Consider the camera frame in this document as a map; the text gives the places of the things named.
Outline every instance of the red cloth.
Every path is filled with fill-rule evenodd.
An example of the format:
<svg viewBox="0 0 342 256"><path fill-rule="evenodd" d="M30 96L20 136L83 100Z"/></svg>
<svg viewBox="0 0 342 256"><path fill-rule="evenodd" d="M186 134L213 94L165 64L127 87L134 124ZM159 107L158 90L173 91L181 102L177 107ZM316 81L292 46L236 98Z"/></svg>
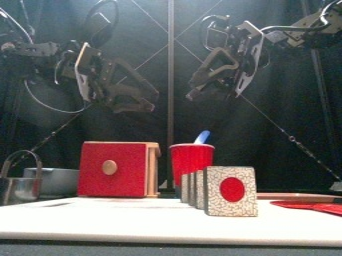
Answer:
<svg viewBox="0 0 342 256"><path fill-rule="evenodd" d="M272 204L293 208L293 209L308 209L320 212L332 213L342 216L342 204L334 203L316 203L316 202L302 202L302 201L273 201Z"/></svg>

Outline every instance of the red box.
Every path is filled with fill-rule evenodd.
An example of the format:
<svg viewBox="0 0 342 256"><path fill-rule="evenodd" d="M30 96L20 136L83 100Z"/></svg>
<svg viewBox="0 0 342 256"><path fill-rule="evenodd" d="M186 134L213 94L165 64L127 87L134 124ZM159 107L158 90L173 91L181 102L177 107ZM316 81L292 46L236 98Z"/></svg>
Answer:
<svg viewBox="0 0 342 256"><path fill-rule="evenodd" d="M85 142L78 195L157 197L159 156L158 143Z"/></svg>

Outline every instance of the table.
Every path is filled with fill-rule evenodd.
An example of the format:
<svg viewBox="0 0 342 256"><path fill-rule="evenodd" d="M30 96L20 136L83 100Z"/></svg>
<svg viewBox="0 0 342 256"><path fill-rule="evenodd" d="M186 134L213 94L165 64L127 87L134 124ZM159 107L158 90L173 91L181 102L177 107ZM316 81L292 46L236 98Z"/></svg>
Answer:
<svg viewBox="0 0 342 256"><path fill-rule="evenodd" d="M161 198L75 197L6 206L0 208L0 252L23 246L26 255L31 255L30 245L35 253L51 250L50 255L58 248L87 247L102 248L103 255L106 248L109 252L126 248L115 255L145 255L143 251L146 255L228 255L228 250L256 255L257 249L270 255L337 255L342 218L270 202L258 200L258 217L208 216L179 199Z"/></svg>

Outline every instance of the red object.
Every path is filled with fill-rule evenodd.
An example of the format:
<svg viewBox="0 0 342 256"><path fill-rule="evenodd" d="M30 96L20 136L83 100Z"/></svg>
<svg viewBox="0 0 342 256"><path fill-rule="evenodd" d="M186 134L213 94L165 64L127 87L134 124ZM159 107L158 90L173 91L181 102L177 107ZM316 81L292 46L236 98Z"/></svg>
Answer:
<svg viewBox="0 0 342 256"><path fill-rule="evenodd" d="M203 170L213 165L214 146L209 144L175 144L170 147L174 182L181 186L183 174Z"/></svg>
<svg viewBox="0 0 342 256"><path fill-rule="evenodd" d="M245 196L245 185L237 178L228 178L222 181L220 186L222 197L232 203L241 201Z"/></svg>
<svg viewBox="0 0 342 256"><path fill-rule="evenodd" d="M286 208L314 210L314 211L333 213L342 216L342 204L316 203L316 202L302 202L302 201L273 201L272 204L286 207Z"/></svg>
<svg viewBox="0 0 342 256"><path fill-rule="evenodd" d="M147 194L147 150L145 143L85 142L78 195L145 197ZM111 171L106 174L105 166L109 162Z"/></svg>

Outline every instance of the black backdrop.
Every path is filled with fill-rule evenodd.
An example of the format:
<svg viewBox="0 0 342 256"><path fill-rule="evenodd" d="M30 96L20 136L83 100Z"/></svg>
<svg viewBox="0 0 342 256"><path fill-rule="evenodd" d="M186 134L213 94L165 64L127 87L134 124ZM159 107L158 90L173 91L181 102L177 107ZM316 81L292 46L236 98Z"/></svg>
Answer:
<svg viewBox="0 0 342 256"><path fill-rule="evenodd" d="M23 22L18 2L0 1L0 5ZM97 2L26 1L37 30L35 42L78 39L83 19ZM260 28L292 25L304 17L304 2L310 2L310 12L317 11L318 0L118 0L119 25L102 50L109 58L123 58L154 84L161 92L157 109L153 113L114 114L93 106L39 149L45 165L78 168L86 140L155 141L163 154L162 183L170 177L170 144L193 142L199 132L209 129L209 143L216 146L214 164L254 166L260 191L328 190L334 181L332 175L242 97L232 97L228 102L190 102L185 97L191 75L209 54L198 39L201 19L218 14L230 15L236 25L245 20ZM322 77L316 72L310 50L280 53L260 70L244 95L341 175L341 44L318 54ZM39 106L8 70L6 60L0 64L3 160L15 150L31 148L73 116ZM77 109L75 83L57 86L47 77L38 79L34 88L42 101L57 108ZM318 78L326 86L320 87ZM324 102L322 90L328 96Z"/></svg>

